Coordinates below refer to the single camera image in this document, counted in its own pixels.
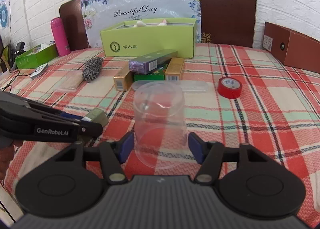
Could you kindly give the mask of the person's left hand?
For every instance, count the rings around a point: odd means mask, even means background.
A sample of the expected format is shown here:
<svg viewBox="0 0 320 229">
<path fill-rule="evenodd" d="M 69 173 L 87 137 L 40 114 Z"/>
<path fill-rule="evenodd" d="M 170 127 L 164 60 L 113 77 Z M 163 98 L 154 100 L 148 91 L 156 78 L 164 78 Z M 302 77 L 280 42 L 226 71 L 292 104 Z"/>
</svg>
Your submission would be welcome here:
<svg viewBox="0 0 320 229">
<path fill-rule="evenodd" d="M 15 147 L 20 147 L 23 141 L 14 141 L 10 146 L 0 150 L 0 180 L 5 178 L 10 162 L 14 158 Z"/>
</svg>

